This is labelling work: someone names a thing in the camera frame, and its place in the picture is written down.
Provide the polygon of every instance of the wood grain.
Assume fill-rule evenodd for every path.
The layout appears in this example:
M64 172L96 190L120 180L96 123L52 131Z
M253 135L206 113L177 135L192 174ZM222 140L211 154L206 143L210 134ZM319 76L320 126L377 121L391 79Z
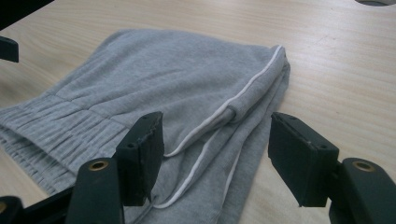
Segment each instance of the wood grain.
M36 97L126 28L283 45L291 76L279 110L340 147L340 160L373 161L396 180L396 6L354 0L58 0L0 32L21 49L20 63L0 62L0 106ZM18 194L26 204L44 197L5 153L0 157L0 195ZM327 212L299 208L263 157L240 222L329 223Z

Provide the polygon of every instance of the seam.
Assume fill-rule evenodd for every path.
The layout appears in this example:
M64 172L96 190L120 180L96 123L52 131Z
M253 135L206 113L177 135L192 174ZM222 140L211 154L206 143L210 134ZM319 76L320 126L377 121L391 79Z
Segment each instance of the seam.
M195 127L191 132L189 132L187 134L187 136L181 141L181 143L178 145L178 147L171 153L169 154L165 154L165 157L172 157L177 155L182 148L187 144L187 142L196 134L198 134L198 132L200 132L204 127L206 127L208 124L210 124L214 119L216 119L218 116L220 116L225 109L227 108L227 106L230 104L230 102L234 101L235 99L239 98L241 95L243 95L248 88L253 84L253 82L260 76L262 76L268 69L269 67L272 65L272 63L274 62L275 58L277 57L279 51L282 49L282 46L278 46L276 48L276 51L273 55L273 57L271 58L270 62L268 62L267 65L265 65L265 67L256 75L254 75L249 82L247 83L247 85L240 91L238 92L234 97L228 99L227 101L225 101L216 111L215 113L213 113L210 117L208 117L207 119L205 119L200 125L198 125L197 127Z
M223 195L223 202L225 202L225 198L227 197L228 189L230 188L231 181L233 180L233 174L235 173L236 164L238 164L239 156L241 155L241 150L239 150L238 155L236 155L235 161L233 162L233 167L231 168L230 173L227 177L227 182L225 183L224 195Z

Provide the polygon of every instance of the screw hole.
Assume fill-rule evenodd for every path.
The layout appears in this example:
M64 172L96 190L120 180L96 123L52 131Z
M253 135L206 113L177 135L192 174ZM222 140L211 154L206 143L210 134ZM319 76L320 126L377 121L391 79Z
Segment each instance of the screw hole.
M354 162L352 162L352 164L356 168L358 168L358 169L360 169L360 170L362 170L364 172L373 172L375 170L373 165L371 165L371 164L369 164L367 162L364 162L364 161L354 161Z
M105 169L107 166L108 166L108 161L96 161L94 163L91 163L89 169L91 171L100 171Z

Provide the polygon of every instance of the white stripe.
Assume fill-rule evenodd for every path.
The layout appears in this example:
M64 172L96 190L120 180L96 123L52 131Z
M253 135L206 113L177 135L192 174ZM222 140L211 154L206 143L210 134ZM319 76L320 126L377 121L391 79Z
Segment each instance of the white stripe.
M207 142L204 144L204 148L203 148L201 154L199 155L198 160L192 166L192 169L191 169L191 171L189 173L189 176L187 176L186 180L181 185L181 187L177 190L177 192L174 194L174 196L166 203L154 205L155 208L168 207L169 205L174 203L181 196L181 194L184 192L184 190L187 188L187 186L192 181L192 178L194 177L195 172L197 171L201 161L204 159L204 156L205 156L206 152L209 149L210 143L213 141L213 139L215 139L215 136L219 133L219 131L220 131L220 129L218 129L215 133L213 133L213 135L209 138L209 140L207 140Z
M223 194L223 202L225 201L225 197L227 196L228 188L230 187L231 180L233 179L233 173L235 172L236 164L238 164L239 155L241 155L241 150L239 150L238 155L236 155L235 161L233 162L233 167L231 168L231 171L228 174L227 182L225 183L225 189L224 189L224 194Z
M172 157L175 156L178 152L181 151L181 149L184 147L184 145L198 132L200 132L206 125L210 124L210 122L212 122L216 117L218 117L221 113L224 112L224 110L226 109L226 107L228 106L228 104L237 99L238 97L240 97L242 94L244 94L248 88L252 85L252 83L254 82L254 80L256 80L259 76L262 76L262 74L264 74L268 68L271 66L271 64L274 62L277 54L279 53L280 49L282 49L282 46L278 46L273 57L271 58L270 62L260 71L260 73L256 74L253 78L250 79L250 81L247 83L247 85L244 87L244 89L242 89L238 94L236 94L233 98L228 99L223 105L221 105L221 107L215 111L215 113L210 116L209 118L205 119L198 127L194 128L189 134L187 134L187 136L183 139L183 141L180 143L180 145L177 147L177 149L175 149L175 151L171 152L170 154L165 155L165 157ZM209 149L209 145L210 143L213 141L213 139L215 138L215 136L218 134L218 132L220 131L220 129L218 129L217 131L215 131L213 133L213 135L209 138L209 140L204 144L204 148L201 152L201 154L199 155L197 161L195 162L195 164L192 166L192 169L189 173L189 175L187 176L186 180L184 180L183 184L181 185L181 187L177 190L177 192L172 196L172 198L166 202L166 203L162 203L162 204L157 204L154 205L155 208L166 208L168 206L170 206L171 204L173 204L184 192L184 190L186 189L186 187L190 184L190 182L192 181L192 178L195 175L195 172L198 169L198 166L200 165L201 161L204 159L204 155L206 154L206 152ZM238 162L239 159L239 155L240 155L240 151L238 153L238 156L236 157L235 161L233 162L233 167L232 170L227 178L227 182L226 182L226 190L224 192L224 199L225 199L225 195L228 191L228 187L231 183L231 180L233 178L233 172L235 170L236 164Z
M187 144L187 142L196 134L198 134L198 132L200 132L205 126L209 125L215 118L217 118L221 113L224 112L224 110L227 108L227 106L230 104L231 101L239 98L242 94L244 94L248 88L251 86L251 84L258 78L260 77L262 74L264 74L268 68L271 66L271 64L274 62L277 54L279 53L280 49L282 49L282 46L278 46L273 57L271 58L270 62L258 73L256 74L253 78L250 79L250 81L247 83L247 85L244 87L244 89L242 89L240 92L238 92L238 94L236 94L233 98L228 99L226 102L224 102L224 104L221 105L221 107L219 107L219 109L217 109L215 111L215 113L210 116L209 118L205 119L199 126L197 126L196 128L194 128L189 134L187 134L187 136L183 139L183 141L181 141L181 143L178 145L178 147L171 153L169 154L165 154L165 157L172 157L175 156L177 153L179 153L181 151L181 149Z

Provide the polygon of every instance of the gray fabric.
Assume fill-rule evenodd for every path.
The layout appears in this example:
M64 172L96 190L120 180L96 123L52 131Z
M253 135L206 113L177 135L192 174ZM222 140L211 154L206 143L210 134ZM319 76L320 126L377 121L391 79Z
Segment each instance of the gray fabric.
M129 223L237 223L290 66L276 46L125 30L41 96L0 110L0 143L49 194L109 157L136 120L163 112L152 204Z

